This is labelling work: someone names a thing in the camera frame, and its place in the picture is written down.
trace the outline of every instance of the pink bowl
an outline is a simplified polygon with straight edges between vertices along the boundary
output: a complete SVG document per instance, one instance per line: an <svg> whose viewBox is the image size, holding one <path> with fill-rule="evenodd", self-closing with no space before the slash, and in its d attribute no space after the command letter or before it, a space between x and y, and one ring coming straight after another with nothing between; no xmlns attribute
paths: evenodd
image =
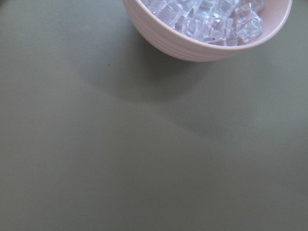
<svg viewBox="0 0 308 231"><path fill-rule="evenodd" d="M193 62L228 58L270 40L284 25L292 6L292 0L265 0L266 8L260 14L264 19L263 35L243 46L222 47L176 32L157 19L140 0L123 0L123 3L137 30L153 46L170 56Z"/></svg>

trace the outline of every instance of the tabletop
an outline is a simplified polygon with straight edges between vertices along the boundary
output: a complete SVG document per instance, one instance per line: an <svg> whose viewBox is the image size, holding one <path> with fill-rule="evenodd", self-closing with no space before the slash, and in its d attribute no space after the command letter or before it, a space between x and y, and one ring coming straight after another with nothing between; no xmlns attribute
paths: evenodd
<svg viewBox="0 0 308 231"><path fill-rule="evenodd" d="M0 230L307 231L307 12L190 63L121 1L0 0Z"/></svg>

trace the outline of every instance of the bowl rim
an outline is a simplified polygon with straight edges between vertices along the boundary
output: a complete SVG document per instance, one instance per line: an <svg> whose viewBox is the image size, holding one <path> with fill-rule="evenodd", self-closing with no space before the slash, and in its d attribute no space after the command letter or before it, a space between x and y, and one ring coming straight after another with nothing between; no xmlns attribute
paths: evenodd
<svg viewBox="0 0 308 231"><path fill-rule="evenodd" d="M146 8L146 6L140 0L134 0L134 1L136 1L142 7L142 9L147 13L147 15L149 15L153 20L155 20L158 24L163 26L165 29L167 29L171 33L176 34L177 36L180 36L184 40L186 40L186 41L188 41L190 43L194 43L195 45L202 46L202 47L207 47L207 48L210 48L210 49L220 50L220 51L241 51L241 50L246 50L246 49L249 49L249 48L252 48L252 47L256 47L256 46L258 46L258 45L260 45L260 44L270 40L272 37L274 37L281 30L281 28L285 24L289 14L290 14L291 7L292 7L292 2L293 2L293 0L288 0L289 2L288 2L288 6L287 6L287 11L286 11L285 15L283 16L282 21L279 23L279 25L273 31L271 31L264 38L262 38L261 40L258 40L256 42L249 43L249 44L244 44L244 45L241 45L241 46L230 47L230 46L217 46L217 45L207 44L207 43L200 42L200 41L194 40L192 38L189 38L189 37L181 34L180 32L170 28L165 23L163 23L159 18L157 18L154 14L152 14L148 10L148 8Z"/></svg>

